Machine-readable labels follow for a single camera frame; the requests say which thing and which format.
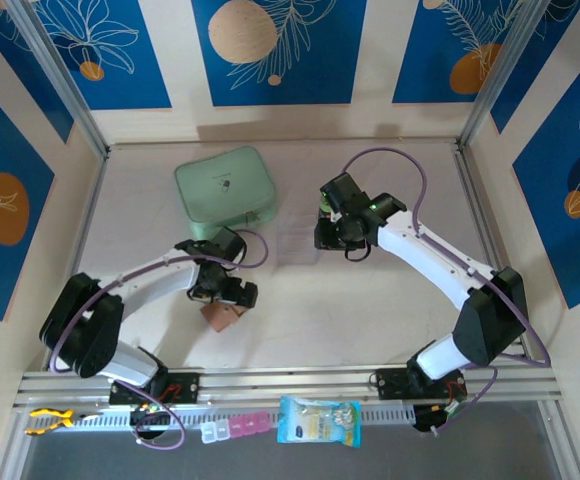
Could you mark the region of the tan leather card holder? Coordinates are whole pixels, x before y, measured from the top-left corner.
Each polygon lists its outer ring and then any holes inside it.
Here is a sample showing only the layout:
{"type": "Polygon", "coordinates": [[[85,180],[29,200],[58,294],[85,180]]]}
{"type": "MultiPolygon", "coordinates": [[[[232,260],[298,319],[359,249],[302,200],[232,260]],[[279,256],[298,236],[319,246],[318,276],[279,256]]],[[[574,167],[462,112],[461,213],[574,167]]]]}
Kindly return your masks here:
{"type": "Polygon", "coordinates": [[[248,311],[247,307],[221,302],[211,302],[200,309],[202,316],[217,333],[236,323],[248,311]]]}

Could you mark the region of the mint green zip pouch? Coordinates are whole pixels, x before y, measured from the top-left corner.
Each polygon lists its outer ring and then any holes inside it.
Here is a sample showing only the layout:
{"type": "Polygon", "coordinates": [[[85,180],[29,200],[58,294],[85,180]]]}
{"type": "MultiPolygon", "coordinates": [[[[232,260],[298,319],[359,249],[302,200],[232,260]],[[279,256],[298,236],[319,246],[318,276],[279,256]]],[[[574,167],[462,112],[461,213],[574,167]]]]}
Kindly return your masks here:
{"type": "Polygon", "coordinates": [[[251,146],[181,164],[174,179],[196,239],[209,239],[222,227],[256,227],[277,214],[275,183],[251,146]]]}

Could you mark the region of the pink white pill organizer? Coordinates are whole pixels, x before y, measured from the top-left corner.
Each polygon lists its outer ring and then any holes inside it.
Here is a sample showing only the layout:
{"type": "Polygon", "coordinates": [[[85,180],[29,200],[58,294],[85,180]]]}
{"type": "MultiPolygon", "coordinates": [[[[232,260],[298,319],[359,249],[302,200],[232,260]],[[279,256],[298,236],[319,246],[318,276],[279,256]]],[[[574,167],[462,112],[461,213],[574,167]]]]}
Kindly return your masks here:
{"type": "Polygon", "coordinates": [[[267,412],[239,414],[202,423],[201,441],[203,444],[212,444],[266,433],[271,427],[272,420],[267,412]]]}

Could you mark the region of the blue snack packet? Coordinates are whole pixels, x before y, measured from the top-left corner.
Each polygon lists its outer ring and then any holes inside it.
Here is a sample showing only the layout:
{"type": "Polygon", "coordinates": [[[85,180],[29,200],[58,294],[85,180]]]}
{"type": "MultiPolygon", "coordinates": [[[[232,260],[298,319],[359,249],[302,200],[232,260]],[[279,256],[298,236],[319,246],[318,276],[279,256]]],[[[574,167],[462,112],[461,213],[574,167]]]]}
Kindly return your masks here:
{"type": "Polygon", "coordinates": [[[359,402],[309,400],[283,396],[277,426],[277,442],[340,443],[359,448],[361,439],[359,402]]]}

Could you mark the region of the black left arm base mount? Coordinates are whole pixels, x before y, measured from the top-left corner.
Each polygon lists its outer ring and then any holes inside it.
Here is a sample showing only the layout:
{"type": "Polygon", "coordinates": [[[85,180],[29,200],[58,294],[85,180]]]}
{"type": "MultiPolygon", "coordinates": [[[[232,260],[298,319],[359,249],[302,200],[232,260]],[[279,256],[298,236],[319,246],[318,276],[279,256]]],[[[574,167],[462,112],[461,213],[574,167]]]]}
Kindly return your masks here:
{"type": "Polygon", "coordinates": [[[122,386],[118,381],[112,384],[109,393],[110,405],[137,405],[148,402],[146,395],[170,404],[196,404],[199,394],[200,374],[197,372],[166,373],[158,375],[145,387],[139,387],[141,394],[122,386]]]}

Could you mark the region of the aluminium mounting rail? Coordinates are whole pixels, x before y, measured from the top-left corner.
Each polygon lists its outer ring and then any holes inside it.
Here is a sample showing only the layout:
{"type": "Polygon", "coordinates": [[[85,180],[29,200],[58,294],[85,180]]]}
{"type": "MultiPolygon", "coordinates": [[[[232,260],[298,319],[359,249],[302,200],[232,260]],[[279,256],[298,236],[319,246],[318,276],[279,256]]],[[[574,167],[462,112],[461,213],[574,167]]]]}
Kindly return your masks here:
{"type": "MultiPolygon", "coordinates": [[[[497,362],[498,376],[482,397],[484,401],[557,401],[561,388],[550,369],[533,368],[511,362],[497,362]]],[[[295,369],[206,369],[190,390],[199,404],[265,405],[285,395],[324,400],[359,400],[376,403],[378,393],[371,375],[379,367],[300,367],[295,369]]],[[[73,403],[107,402],[112,381],[95,376],[58,376],[48,372],[23,374],[13,405],[54,406],[73,403]]]]}

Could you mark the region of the aluminium table edge rail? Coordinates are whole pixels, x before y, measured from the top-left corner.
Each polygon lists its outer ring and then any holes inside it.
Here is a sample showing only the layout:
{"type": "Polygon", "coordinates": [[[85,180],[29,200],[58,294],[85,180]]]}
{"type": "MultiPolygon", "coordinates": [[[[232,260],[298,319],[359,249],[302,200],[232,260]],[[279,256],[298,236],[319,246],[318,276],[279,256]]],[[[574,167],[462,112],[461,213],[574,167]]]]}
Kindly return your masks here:
{"type": "MultiPolygon", "coordinates": [[[[85,249],[85,244],[89,235],[89,230],[91,227],[92,219],[94,216],[94,212],[96,210],[96,205],[98,202],[99,194],[101,191],[103,179],[105,177],[106,168],[108,166],[108,161],[110,158],[111,150],[107,149],[105,155],[103,156],[100,165],[96,171],[96,176],[93,185],[91,186],[90,190],[88,191],[87,202],[85,204],[85,210],[82,215],[81,223],[79,224],[79,228],[77,230],[75,246],[73,251],[71,252],[70,263],[68,270],[67,277],[71,277],[72,275],[78,272],[78,267],[80,266],[81,259],[83,257],[83,252],[85,249]]],[[[60,367],[57,366],[57,361],[59,360],[59,355],[54,350],[51,350],[45,357],[44,357],[44,370],[50,371],[54,374],[68,374],[71,372],[71,369],[65,365],[61,365],[60,367]]]]}
{"type": "MultiPolygon", "coordinates": [[[[499,273],[509,265],[508,258],[504,252],[501,235],[498,230],[497,222],[494,219],[494,213],[488,200],[485,186],[477,171],[475,160],[470,154],[465,153],[456,145],[453,146],[453,157],[456,164],[462,188],[471,212],[471,216],[478,234],[479,245],[483,251],[482,262],[489,265],[494,273],[499,273]]],[[[515,315],[496,295],[494,300],[497,303],[497,313],[504,313],[504,319],[507,321],[507,327],[510,327],[512,321],[521,328],[521,324],[515,315]]],[[[529,359],[532,353],[529,351],[524,333],[518,336],[506,349],[499,355],[497,360],[500,363],[517,360],[522,358],[529,359]]]]}

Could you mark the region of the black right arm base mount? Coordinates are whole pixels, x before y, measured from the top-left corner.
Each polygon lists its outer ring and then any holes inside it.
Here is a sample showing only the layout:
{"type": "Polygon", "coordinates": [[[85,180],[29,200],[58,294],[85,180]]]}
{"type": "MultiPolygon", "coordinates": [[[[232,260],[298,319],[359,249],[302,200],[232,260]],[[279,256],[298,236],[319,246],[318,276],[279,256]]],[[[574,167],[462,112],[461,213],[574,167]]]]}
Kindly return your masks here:
{"type": "Polygon", "coordinates": [[[430,380],[418,367],[380,368],[371,378],[380,400],[463,401],[467,397],[465,378],[460,370],[430,380]]]}

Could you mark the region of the yellow handled pliers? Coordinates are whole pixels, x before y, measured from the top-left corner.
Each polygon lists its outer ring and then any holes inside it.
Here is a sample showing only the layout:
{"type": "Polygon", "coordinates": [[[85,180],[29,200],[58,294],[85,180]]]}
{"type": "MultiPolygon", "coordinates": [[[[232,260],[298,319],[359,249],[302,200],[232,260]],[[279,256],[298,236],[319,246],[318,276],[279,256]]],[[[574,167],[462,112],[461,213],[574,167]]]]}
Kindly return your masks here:
{"type": "Polygon", "coordinates": [[[59,428],[73,428],[76,421],[92,420],[99,416],[101,416],[99,412],[76,413],[72,409],[57,410],[46,407],[38,408],[32,410],[29,413],[29,417],[47,417],[51,419],[51,422],[41,428],[27,428],[25,434],[28,436],[40,436],[59,428]]]}

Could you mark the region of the aluminium frame post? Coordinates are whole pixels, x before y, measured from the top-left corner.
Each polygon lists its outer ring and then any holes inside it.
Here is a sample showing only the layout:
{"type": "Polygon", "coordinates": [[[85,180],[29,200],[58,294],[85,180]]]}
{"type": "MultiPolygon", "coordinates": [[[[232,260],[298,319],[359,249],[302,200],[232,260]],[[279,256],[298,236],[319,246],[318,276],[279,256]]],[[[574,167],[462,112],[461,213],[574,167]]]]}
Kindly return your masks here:
{"type": "Polygon", "coordinates": [[[551,0],[523,1],[519,16],[511,25],[494,65],[491,67],[481,90],[477,94],[464,127],[457,137],[457,146],[461,152],[466,150],[477,135],[519,58],[526,49],[550,2],[551,0]]]}
{"type": "Polygon", "coordinates": [[[89,146],[105,162],[109,155],[109,145],[34,7],[28,0],[5,0],[5,3],[16,27],[89,146]]]}

